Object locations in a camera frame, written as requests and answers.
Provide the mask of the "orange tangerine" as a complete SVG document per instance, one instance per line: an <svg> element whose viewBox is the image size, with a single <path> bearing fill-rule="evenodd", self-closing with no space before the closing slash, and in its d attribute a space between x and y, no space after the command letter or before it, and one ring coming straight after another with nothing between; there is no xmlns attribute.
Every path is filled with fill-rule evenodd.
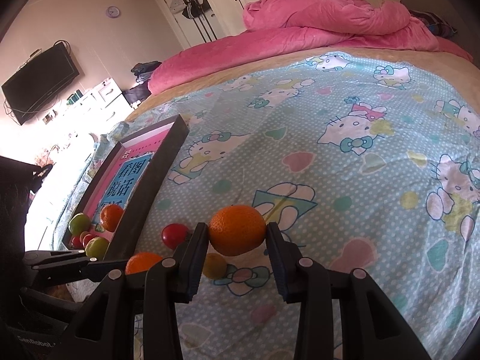
<svg viewBox="0 0 480 360"><path fill-rule="evenodd" d="M208 225L211 246L227 257L239 256L260 246L265 238L263 216L249 205L230 205L217 211Z"/></svg>
<svg viewBox="0 0 480 360"><path fill-rule="evenodd" d="M100 225L105 231L114 233L122 218L124 210L121 206L116 204L108 204L103 207L100 212Z"/></svg>
<svg viewBox="0 0 480 360"><path fill-rule="evenodd" d="M147 272L151 267L162 260L163 257L156 253L137 253L127 261L125 274L132 275L140 272Z"/></svg>

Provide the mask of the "red cherry tomato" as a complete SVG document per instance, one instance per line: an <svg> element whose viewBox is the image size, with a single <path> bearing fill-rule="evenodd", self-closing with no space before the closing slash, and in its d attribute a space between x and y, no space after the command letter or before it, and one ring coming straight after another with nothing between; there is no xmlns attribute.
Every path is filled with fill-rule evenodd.
<svg viewBox="0 0 480 360"><path fill-rule="evenodd" d="M161 239L170 250L175 250L189 235L189 229L181 223L171 223L161 232Z"/></svg>
<svg viewBox="0 0 480 360"><path fill-rule="evenodd" d="M95 235L92 233L88 233L87 235L85 235L82 241L83 247L86 248L87 244L89 244L89 242L94 238Z"/></svg>
<svg viewBox="0 0 480 360"><path fill-rule="evenodd" d="M70 240L70 246L73 249L82 249L83 244L82 244L82 241L80 240L80 237L79 236L73 236Z"/></svg>

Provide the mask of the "small yellow-green fruit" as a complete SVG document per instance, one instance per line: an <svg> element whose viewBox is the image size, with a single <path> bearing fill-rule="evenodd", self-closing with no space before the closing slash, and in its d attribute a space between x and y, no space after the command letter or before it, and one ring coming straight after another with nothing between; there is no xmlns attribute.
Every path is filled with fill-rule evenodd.
<svg viewBox="0 0 480 360"><path fill-rule="evenodd" d="M210 280L219 280L224 277L227 271L227 261L218 253L206 255L202 274Z"/></svg>

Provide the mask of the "green apple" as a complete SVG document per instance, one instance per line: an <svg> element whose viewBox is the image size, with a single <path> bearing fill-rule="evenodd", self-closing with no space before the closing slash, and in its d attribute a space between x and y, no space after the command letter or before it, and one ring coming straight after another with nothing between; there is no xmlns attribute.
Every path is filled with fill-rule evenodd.
<svg viewBox="0 0 480 360"><path fill-rule="evenodd" d="M80 236L81 233L90 229L91 220L88 215L84 213L75 214L68 224L68 230L72 236Z"/></svg>
<svg viewBox="0 0 480 360"><path fill-rule="evenodd" d="M96 236L91 239L85 247L85 254L89 258L97 258L97 260L103 260L109 241L103 237Z"/></svg>

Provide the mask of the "pink book box tray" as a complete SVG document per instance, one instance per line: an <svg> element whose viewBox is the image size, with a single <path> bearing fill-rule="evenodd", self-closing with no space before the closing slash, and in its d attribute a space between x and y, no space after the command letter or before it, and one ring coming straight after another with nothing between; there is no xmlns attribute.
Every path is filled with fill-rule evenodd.
<svg viewBox="0 0 480 360"><path fill-rule="evenodd" d="M185 120L174 115L119 140L86 187L72 194L71 210L62 218L64 225L83 213L91 220L89 231L109 241L106 261L131 257L154 199L188 135ZM108 204L123 209L112 232L100 226L101 210Z"/></svg>

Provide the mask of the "hello kitty blue bedsheet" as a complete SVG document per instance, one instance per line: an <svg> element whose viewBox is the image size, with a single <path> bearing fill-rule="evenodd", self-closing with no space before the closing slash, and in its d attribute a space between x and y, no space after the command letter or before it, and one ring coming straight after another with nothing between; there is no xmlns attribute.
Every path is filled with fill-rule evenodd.
<svg viewBox="0 0 480 360"><path fill-rule="evenodd" d="M366 269L432 359L456 356L479 320L477 66L322 50L205 76L104 136L64 212L117 141L176 115L190 133L137 250L168 256L167 225L251 206L324 267Z"/></svg>

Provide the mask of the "white drawer cabinet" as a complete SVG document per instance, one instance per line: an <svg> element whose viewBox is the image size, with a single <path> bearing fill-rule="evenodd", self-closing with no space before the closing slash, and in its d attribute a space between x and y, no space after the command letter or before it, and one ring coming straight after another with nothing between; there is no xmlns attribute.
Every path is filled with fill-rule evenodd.
<svg viewBox="0 0 480 360"><path fill-rule="evenodd" d="M134 111L112 77L88 89L76 102L67 105L66 116L99 118L105 122L122 121Z"/></svg>

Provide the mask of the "pile of dark clothes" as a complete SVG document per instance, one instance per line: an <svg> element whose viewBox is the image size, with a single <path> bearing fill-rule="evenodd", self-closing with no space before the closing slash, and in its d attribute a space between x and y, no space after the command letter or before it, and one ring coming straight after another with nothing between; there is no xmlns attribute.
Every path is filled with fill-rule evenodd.
<svg viewBox="0 0 480 360"><path fill-rule="evenodd" d="M135 76L136 85L122 92L129 105L136 107L151 96L148 82L154 70L161 64L160 61L151 61L147 63L137 63L132 67L131 72Z"/></svg>

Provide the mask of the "hanging bags on door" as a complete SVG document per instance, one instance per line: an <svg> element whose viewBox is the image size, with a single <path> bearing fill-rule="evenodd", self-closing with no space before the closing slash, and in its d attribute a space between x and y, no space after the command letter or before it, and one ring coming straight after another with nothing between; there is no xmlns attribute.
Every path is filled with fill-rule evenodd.
<svg viewBox="0 0 480 360"><path fill-rule="evenodd" d="M172 0L169 9L171 13L181 13L189 20L204 16L211 9L208 0Z"/></svg>

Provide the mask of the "pink fluffy duvet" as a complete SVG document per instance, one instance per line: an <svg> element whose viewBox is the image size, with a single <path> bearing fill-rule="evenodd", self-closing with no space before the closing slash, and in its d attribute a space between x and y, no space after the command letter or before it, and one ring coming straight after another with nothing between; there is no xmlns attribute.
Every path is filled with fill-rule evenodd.
<svg viewBox="0 0 480 360"><path fill-rule="evenodd" d="M442 51L472 59L395 1L374 7L365 0L257 0L247 4L242 19L243 33L163 61L148 83L150 92L157 95L228 68L318 47Z"/></svg>

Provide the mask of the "dark patterned pillow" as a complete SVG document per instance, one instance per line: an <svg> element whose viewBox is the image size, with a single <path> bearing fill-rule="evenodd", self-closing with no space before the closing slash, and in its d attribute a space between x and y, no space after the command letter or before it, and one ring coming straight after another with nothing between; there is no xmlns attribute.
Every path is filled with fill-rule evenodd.
<svg viewBox="0 0 480 360"><path fill-rule="evenodd" d="M452 38L457 29L433 12L410 10L411 16L418 18L433 35L441 38Z"/></svg>

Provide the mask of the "black wall television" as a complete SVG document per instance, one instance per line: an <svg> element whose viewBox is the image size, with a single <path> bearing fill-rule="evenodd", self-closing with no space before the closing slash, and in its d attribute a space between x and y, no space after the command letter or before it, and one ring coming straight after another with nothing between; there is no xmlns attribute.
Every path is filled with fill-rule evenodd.
<svg viewBox="0 0 480 360"><path fill-rule="evenodd" d="M23 125L79 75L66 43L57 41L19 69L1 90L16 122Z"/></svg>

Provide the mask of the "purple wall clock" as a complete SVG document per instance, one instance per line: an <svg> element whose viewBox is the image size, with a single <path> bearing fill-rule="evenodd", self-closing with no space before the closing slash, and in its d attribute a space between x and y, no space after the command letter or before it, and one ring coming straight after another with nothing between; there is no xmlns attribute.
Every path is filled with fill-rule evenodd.
<svg viewBox="0 0 480 360"><path fill-rule="evenodd" d="M110 19L116 19L121 15L120 9L116 6L109 6L106 9L105 13L106 13L106 16Z"/></svg>

